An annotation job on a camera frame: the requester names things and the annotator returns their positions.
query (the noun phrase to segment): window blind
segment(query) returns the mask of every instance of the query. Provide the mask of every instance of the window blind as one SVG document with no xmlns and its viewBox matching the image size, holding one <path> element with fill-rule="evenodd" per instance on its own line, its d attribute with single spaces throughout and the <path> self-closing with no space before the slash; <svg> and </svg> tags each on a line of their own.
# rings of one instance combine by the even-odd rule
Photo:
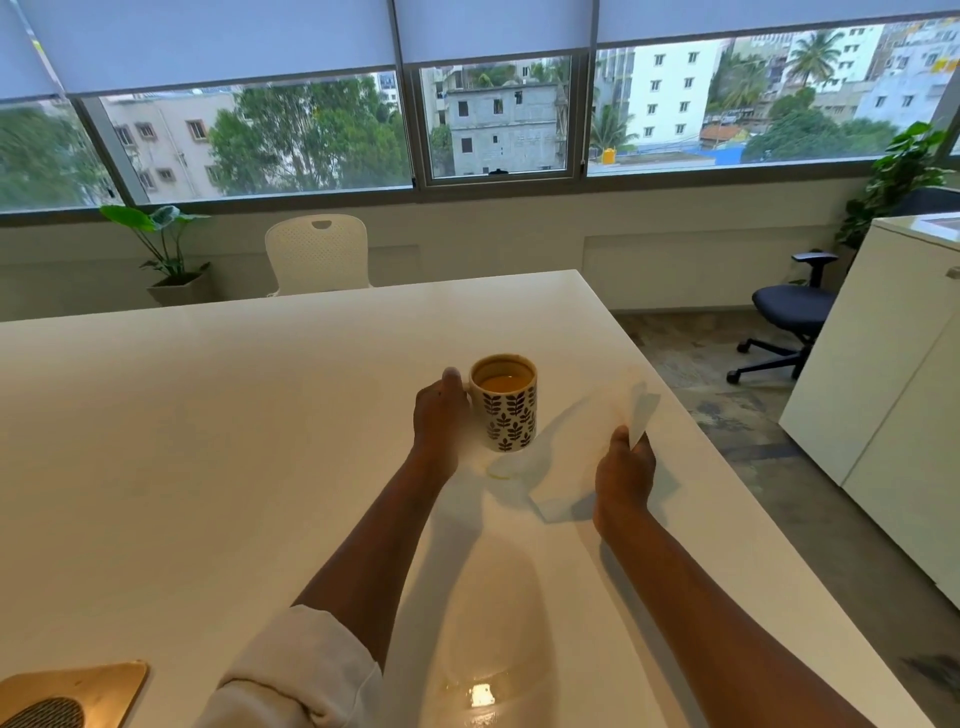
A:
<svg viewBox="0 0 960 728">
<path fill-rule="evenodd" d="M 587 48 L 590 0 L 395 0 L 405 63 Z"/>
<path fill-rule="evenodd" d="M 385 0 L 20 0 L 20 6 L 60 82 L 76 95 L 396 63 Z"/>
<path fill-rule="evenodd" d="M 956 0 L 809 0 L 803 3 L 717 3 L 693 0 L 690 6 L 637 0 L 600 0 L 597 42 L 626 44 L 632 40 L 723 33 L 746 36 L 751 29 L 816 23 L 843 25 L 848 20 L 916 16 L 956 10 Z"/>
<path fill-rule="evenodd" d="M 58 93 L 10 0 L 0 0 L 0 102 Z"/>
</svg>

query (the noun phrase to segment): chair base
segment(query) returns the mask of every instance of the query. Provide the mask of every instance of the chair base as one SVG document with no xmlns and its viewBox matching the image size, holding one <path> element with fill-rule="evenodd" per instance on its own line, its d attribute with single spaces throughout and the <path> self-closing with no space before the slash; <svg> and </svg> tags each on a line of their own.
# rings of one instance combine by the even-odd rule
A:
<svg viewBox="0 0 960 728">
<path fill-rule="evenodd" d="M 776 359 L 761 361 L 759 364 L 752 364 L 749 367 L 740 367 L 739 369 L 733 369 L 727 372 L 727 382 L 737 384 L 740 381 L 740 375 L 747 372 L 762 372 L 765 369 L 779 369 L 780 367 L 793 367 L 793 372 L 790 376 L 794 379 L 798 378 L 800 372 L 804 370 L 806 360 L 810 357 L 810 351 L 813 349 L 813 341 L 799 335 L 797 335 L 797 338 L 799 338 L 804 345 L 802 349 L 787 349 L 786 347 L 779 347 L 775 344 L 759 341 L 758 339 L 741 341 L 736 345 L 736 350 L 740 353 L 748 352 L 750 347 L 759 347 L 770 353 L 778 354 L 778 356 Z"/>
</svg>

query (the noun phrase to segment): white chair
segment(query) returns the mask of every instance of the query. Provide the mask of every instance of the white chair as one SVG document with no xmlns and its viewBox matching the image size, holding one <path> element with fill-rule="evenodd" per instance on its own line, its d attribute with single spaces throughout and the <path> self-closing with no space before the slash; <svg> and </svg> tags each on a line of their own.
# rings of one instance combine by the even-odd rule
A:
<svg viewBox="0 0 960 728">
<path fill-rule="evenodd" d="M 351 215 L 304 215 L 267 231 L 279 288 L 272 296 L 371 288 L 367 228 Z"/>
</svg>

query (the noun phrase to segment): mug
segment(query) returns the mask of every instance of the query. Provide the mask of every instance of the mug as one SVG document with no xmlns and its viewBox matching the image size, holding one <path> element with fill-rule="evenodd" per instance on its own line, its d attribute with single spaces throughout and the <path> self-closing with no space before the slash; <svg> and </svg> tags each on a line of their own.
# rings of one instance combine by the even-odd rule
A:
<svg viewBox="0 0 960 728">
<path fill-rule="evenodd" d="M 516 389 L 484 386 L 495 377 L 518 377 Z M 485 356 L 470 368 L 465 388 L 484 445 L 513 452 L 533 442 L 537 434 L 537 367 L 530 359 L 515 353 Z"/>
</svg>

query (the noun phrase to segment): floor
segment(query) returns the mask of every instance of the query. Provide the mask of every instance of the floor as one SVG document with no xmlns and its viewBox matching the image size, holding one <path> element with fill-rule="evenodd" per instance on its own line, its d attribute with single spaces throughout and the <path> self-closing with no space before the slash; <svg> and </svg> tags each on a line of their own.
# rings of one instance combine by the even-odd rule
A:
<svg viewBox="0 0 960 728">
<path fill-rule="evenodd" d="M 777 425 L 789 369 L 724 379 L 792 347 L 753 311 L 619 315 L 712 443 L 937 728 L 960 728 L 960 612 Z"/>
</svg>

